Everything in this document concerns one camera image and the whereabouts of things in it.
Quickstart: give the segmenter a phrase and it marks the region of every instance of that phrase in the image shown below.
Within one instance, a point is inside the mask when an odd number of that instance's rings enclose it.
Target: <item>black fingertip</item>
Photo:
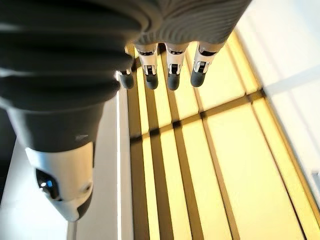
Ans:
[[[168,73],[168,88],[170,90],[177,90],[180,83],[180,74]]]
[[[192,70],[192,74],[191,74],[192,86],[194,86],[195,88],[200,87],[205,81],[205,76],[206,76],[205,73],[195,72],[194,70]]]
[[[145,76],[145,81],[146,81],[146,85],[149,89],[156,89],[158,87],[158,76],[157,74],[155,75],[152,75],[152,74],[149,74],[149,75],[146,75]]]
[[[134,76],[132,75],[132,73],[130,73],[129,75],[120,75],[120,80],[124,88],[132,89],[134,87]]]

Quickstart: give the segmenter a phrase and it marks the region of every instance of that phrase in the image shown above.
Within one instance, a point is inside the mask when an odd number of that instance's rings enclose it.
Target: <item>illuminated panel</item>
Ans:
[[[197,43],[192,42],[187,50],[190,71],[194,65]],[[214,57],[205,74],[202,86],[197,88],[204,110],[239,98],[245,94],[237,70],[229,52],[223,47]]]
[[[160,135],[174,239],[191,240],[184,186],[174,130]]]
[[[171,113],[161,55],[157,57],[158,87],[154,90],[159,128],[171,123]]]
[[[135,55],[138,56],[139,53],[134,49]],[[136,70],[136,81],[138,86],[139,95],[139,108],[140,108],[140,121],[141,121],[141,132],[145,134],[149,131],[148,122],[148,111],[147,111],[147,101],[145,92],[145,82],[144,82],[144,72],[142,67]]]
[[[183,125],[182,132],[204,239],[231,240],[202,121]]]
[[[278,164],[307,239],[320,239],[320,230],[286,146],[277,130],[266,101],[256,100],[253,107]]]
[[[142,147],[150,239],[159,240],[160,232],[150,137],[142,140]]]
[[[199,108],[195,91],[190,82],[190,73],[186,59],[184,59],[184,65],[180,73],[180,85],[178,89],[174,91],[174,95],[180,119],[185,119],[198,113]]]
[[[251,105],[210,116],[207,121],[240,238],[303,240]]]
[[[231,33],[227,40],[227,45],[234,58],[235,64],[239,69],[242,81],[245,86],[245,91],[250,94],[258,89],[258,82],[251,70],[247,57],[239,43],[239,40],[234,32]]]

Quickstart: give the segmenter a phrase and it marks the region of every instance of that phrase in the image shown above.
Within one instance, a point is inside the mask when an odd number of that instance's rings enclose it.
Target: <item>yellow light panel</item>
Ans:
[[[180,73],[180,85],[178,89],[174,91],[174,95],[180,119],[185,119],[198,113],[199,108],[195,91],[190,83],[190,73],[186,59],[184,59],[184,65]]]
[[[190,223],[174,130],[160,135],[174,239],[191,240]]]
[[[139,55],[137,49],[134,49],[134,53],[136,56]],[[138,96],[139,96],[141,133],[145,134],[149,131],[149,121],[148,121],[148,110],[147,110],[147,101],[146,101],[144,72],[143,72],[142,67],[139,67],[136,70],[136,81],[137,81]]]
[[[241,239],[303,240],[250,104],[208,118]]]
[[[160,232],[150,137],[142,140],[142,148],[150,239],[159,240]]]
[[[158,124],[161,128],[171,123],[170,106],[161,55],[157,57],[157,76],[159,83],[158,87],[154,90],[154,98]]]
[[[192,42],[187,49],[190,72],[194,65],[197,43]],[[198,87],[203,110],[210,109],[245,94],[237,70],[231,57],[223,47],[214,57],[212,64],[205,74],[202,86]]]
[[[266,101],[264,99],[256,100],[253,103],[253,107],[274,154],[307,239],[320,239],[320,230],[315,215],[313,214],[286,146],[269,112]]]
[[[232,239],[201,120],[182,127],[205,240]]]
[[[234,57],[235,64],[239,69],[239,73],[243,80],[245,91],[250,94],[258,89],[258,81],[256,80],[248,59],[241,47],[236,33],[232,32],[227,40],[227,45],[230,48],[231,54]]]

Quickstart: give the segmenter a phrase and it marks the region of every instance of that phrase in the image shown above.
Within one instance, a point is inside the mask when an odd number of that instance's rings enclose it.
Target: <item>black rubber cap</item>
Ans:
[[[194,86],[195,88],[200,87],[205,81],[205,76],[206,76],[205,73],[195,72],[194,70],[192,70],[192,74],[191,74],[192,86]]]
[[[85,200],[84,203],[82,203],[78,208],[77,208],[77,211],[78,211],[78,214],[79,214],[79,218],[77,220],[79,220],[80,218],[82,218],[85,213],[87,212],[89,206],[90,206],[90,203],[91,203],[91,199],[92,199],[92,193],[94,191],[92,190],[90,196],[88,197],[87,200]]]
[[[129,75],[120,75],[120,80],[124,88],[132,89],[134,87],[134,76],[132,75],[132,73],[130,73]]]
[[[158,87],[158,75],[146,75],[145,76],[145,81],[146,81],[146,85],[148,86],[148,88],[154,90]]]
[[[180,74],[168,73],[168,88],[170,90],[177,90],[180,83]]]

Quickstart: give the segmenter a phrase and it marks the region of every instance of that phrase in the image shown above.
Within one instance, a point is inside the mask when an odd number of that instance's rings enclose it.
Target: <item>ribbed rubber cover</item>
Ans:
[[[157,0],[163,23],[137,44],[225,42],[251,0]]]

